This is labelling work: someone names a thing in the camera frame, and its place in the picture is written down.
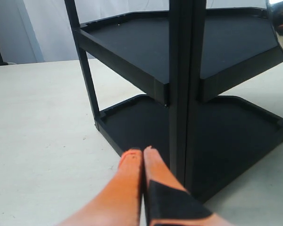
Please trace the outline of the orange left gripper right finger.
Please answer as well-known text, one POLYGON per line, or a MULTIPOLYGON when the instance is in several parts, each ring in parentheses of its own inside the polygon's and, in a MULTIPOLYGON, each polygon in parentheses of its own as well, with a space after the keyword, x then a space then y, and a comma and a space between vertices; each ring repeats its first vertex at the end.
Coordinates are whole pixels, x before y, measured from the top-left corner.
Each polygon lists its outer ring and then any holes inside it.
POLYGON ((232 225, 191 196, 169 170, 157 149, 148 146, 143 157, 150 226, 232 225))

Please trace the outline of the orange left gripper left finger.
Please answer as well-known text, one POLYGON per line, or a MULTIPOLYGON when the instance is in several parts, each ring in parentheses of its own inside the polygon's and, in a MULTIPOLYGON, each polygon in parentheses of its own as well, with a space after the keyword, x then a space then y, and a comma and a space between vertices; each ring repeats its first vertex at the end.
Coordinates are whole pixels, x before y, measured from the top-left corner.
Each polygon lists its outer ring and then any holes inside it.
POLYGON ((130 149, 102 191, 60 226, 138 226, 142 198, 143 154, 130 149))

